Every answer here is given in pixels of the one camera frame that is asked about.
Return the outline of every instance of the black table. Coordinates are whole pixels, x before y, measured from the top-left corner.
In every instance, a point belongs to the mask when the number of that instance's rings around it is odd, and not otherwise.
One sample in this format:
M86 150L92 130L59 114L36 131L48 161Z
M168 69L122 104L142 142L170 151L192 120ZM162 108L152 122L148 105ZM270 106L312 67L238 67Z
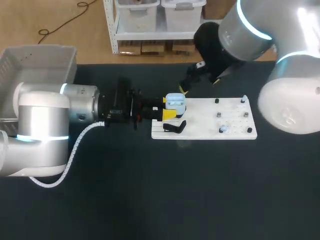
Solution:
M161 97L177 90L187 66L79 65L75 82L108 94L129 77L145 96ZM246 94L257 140L153 140L148 121L137 132L95 128L57 188L0 179L0 238L319 240L320 134L288 134L262 118L257 98L273 66L248 63L216 88L203 81L188 94ZM70 147L83 128L71 127Z

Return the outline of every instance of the wire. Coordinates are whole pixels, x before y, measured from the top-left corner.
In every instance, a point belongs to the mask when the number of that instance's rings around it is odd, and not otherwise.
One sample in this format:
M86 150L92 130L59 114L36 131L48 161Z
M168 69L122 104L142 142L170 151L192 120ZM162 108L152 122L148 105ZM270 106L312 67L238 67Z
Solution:
M37 185L39 185L40 187L43 187L43 188L46 188L46 189L50 189L50 188L54 188L56 186L58 186L60 183L62 183L62 181L65 179L65 177L67 176L68 172L69 172L69 169L71 167L71 164L74 160L74 157L75 157L75 154L76 154L76 151L78 149L78 146L82 140L82 138L86 135L87 132L89 132L91 129L93 128L96 128L96 127L104 127L105 126L105 122L103 121L99 121L99 122L95 122L89 126L87 126L81 133L80 135L78 136L78 138L76 139L75 141L75 144L73 146L73 149L72 149L72 152L71 152L71 155L69 157L69 161L68 163L66 164L65 166L65 169L61 175L61 177L54 183L50 183L50 184L46 184L46 183L43 183L37 179L35 179L34 177L30 177L30 179Z
M76 4L77 7L79 7L79 8L85 8L85 10L84 10L82 13L80 13L79 15L71 18L69 21L66 21L64 24L62 24L61 26L59 26L57 29L55 29L55 30L53 30L53 31L49 31L48 29L41 29L41 30L39 30L39 32L38 32L39 35L41 35L41 36L43 36L43 37L40 39L40 41L38 42L38 44L40 44L40 43L41 43L46 37L48 37L50 34L55 33L56 31L58 31L58 30L59 30L60 28L62 28L63 26L65 26L65 25L67 25L68 23L70 23L71 21L77 19L77 18L80 17L81 15L85 14L85 12L88 11L89 6L90 6L91 4L94 4L96 1L98 1L98 0L93 0L93 1L90 2L90 3L87 3L87 2L85 2L85 1L78 2L78 3Z

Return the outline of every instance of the white shelf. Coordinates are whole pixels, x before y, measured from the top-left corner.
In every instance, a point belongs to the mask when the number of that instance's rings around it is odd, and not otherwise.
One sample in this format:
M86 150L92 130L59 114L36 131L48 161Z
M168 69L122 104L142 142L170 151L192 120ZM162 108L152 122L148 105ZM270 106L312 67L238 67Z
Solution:
M118 40L182 40L193 39L196 31L188 32L168 32L165 9L158 6L156 15L156 32L125 32L120 13L116 8L116 18L114 19L114 0L103 0L105 17L109 31L112 52L118 54ZM215 22L220 24L222 20L200 20L200 23Z
M183 31L183 32L168 32L165 9L161 6L157 8L156 15L156 32L125 32L124 24L122 23L121 16L117 16L118 21L117 31L115 38L117 40L180 40L180 39L193 39L196 31ZM203 20L204 22L216 22L220 24L222 20Z

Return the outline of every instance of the white storage bin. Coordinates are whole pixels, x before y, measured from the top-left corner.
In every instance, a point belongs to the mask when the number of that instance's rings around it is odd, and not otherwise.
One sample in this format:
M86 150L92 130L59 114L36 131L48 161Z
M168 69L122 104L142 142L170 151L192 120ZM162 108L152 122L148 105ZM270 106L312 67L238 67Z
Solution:
M161 0L168 32L193 32L200 26L202 7L207 0Z
M127 33L155 32L159 4L160 0L115 0Z

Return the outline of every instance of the black bracket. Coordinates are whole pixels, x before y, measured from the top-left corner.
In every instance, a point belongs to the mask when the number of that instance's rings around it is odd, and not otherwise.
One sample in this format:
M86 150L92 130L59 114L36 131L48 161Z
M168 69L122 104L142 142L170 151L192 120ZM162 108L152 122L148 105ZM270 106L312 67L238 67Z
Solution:
M175 134L180 134L183 132L185 127L187 126L187 121L184 120L180 126L174 126L169 123L164 123L163 124L163 129L165 132L170 132L170 133L175 133Z

